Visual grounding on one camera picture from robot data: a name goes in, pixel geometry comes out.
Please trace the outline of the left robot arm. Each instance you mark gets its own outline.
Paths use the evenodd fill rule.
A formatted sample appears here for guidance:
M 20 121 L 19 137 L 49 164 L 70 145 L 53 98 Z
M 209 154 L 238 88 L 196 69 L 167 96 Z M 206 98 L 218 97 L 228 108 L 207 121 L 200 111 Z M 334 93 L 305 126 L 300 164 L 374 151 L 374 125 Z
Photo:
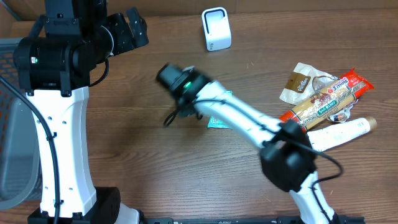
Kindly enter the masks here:
M 105 1 L 47 1 L 45 14 L 19 42 L 14 63 L 35 119 L 43 185 L 29 223 L 141 222 L 117 187 L 93 184 L 86 111 L 91 71 L 148 41 L 136 8 L 108 15 Z

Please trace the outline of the red San Remo spaghetti pack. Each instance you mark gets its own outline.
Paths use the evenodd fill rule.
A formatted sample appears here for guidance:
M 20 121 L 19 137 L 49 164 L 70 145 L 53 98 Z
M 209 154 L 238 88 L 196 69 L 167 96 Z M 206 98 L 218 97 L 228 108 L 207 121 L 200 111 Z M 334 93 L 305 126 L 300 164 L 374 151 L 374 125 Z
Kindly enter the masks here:
M 354 70 L 350 70 L 293 107 L 279 119 L 285 123 L 291 119 L 306 132 L 372 89 L 374 89 L 373 84 Z

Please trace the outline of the brown white snack bag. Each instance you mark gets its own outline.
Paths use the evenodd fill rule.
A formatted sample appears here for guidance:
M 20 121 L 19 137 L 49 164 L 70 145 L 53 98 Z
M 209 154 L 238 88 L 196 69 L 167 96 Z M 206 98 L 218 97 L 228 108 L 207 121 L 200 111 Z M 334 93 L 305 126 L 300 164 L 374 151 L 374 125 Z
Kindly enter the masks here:
M 337 79 L 337 77 L 317 70 L 311 65 L 298 63 L 289 77 L 280 99 L 286 103 L 297 105 Z

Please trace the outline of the white Pantene tube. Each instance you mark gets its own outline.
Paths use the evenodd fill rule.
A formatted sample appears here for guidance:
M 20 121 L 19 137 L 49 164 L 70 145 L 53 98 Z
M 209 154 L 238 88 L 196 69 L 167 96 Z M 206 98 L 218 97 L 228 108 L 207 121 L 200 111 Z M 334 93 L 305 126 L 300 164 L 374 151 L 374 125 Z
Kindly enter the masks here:
M 314 150 L 324 152 L 369 133 L 376 128 L 376 119 L 367 116 L 309 131 L 307 136 Z

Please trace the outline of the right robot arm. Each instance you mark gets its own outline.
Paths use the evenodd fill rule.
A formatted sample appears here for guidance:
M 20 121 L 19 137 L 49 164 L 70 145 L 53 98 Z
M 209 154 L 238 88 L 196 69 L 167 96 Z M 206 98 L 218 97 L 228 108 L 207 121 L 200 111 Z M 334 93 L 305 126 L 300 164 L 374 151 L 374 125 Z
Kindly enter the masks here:
M 258 151 L 264 175 L 291 195 L 304 223 L 338 223 L 319 186 L 315 159 L 307 135 L 294 121 L 267 116 L 231 95 L 218 81 L 196 70 L 180 72 L 169 86 L 181 109 L 222 120 Z

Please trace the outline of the teal wipes packet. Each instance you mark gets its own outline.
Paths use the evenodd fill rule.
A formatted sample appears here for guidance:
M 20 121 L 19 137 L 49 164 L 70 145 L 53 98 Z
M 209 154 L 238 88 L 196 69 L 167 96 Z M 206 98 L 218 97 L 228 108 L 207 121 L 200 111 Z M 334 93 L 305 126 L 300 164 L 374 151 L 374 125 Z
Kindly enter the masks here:
M 214 116 L 211 116 L 207 125 L 207 128 L 211 129 L 229 129 L 229 126 L 224 124 L 222 120 L 215 118 Z

